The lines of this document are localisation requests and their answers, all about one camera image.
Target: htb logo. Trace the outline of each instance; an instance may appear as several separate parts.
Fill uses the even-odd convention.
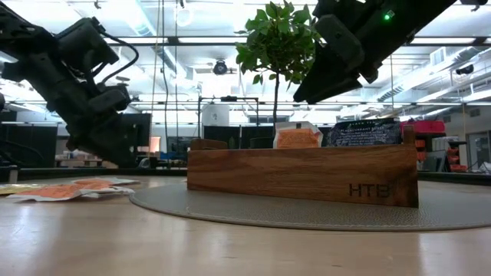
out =
[[[390,186],[384,184],[350,184],[350,196],[367,196],[387,198],[390,196]]]

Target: small tree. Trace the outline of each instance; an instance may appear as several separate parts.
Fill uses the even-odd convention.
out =
[[[263,83],[263,73],[272,71],[269,80],[275,80],[275,103],[273,122],[276,125],[278,106],[279,76],[283,75],[288,83],[300,84],[314,63],[315,40],[321,38],[312,27],[308,6],[295,11],[293,4],[283,1],[285,6],[273,2],[265,5],[265,10],[258,9],[253,20],[245,23],[246,43],[237,43],[236,63],[240,71],[257,72],[253,84]]]

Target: wooden planter box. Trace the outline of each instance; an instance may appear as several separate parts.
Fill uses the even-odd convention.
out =
[[[412,128],[403,145],[191,150],[187,188],[418,207]]]

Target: wooden table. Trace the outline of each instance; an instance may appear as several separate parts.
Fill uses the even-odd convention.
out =
[[[183,180],[126,178],[142,181],[131,186],[135,189]],[[486,187],[420,184],[480,192],[491,198],[491,188]],[[288,230],[162,215],[121,196],[58,203],[13,203],[0,198],[0,252],[2,276],[475,276],[491,273],[491,229],[428,233]]]

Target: gray round mat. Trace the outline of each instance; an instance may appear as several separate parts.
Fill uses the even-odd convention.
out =
[[[188,191],[186,184],[142,189],[130,200],[169,215],[277,228],[433,231],[491,225],[489,197],[439,189],[420,189],[418,209]]]

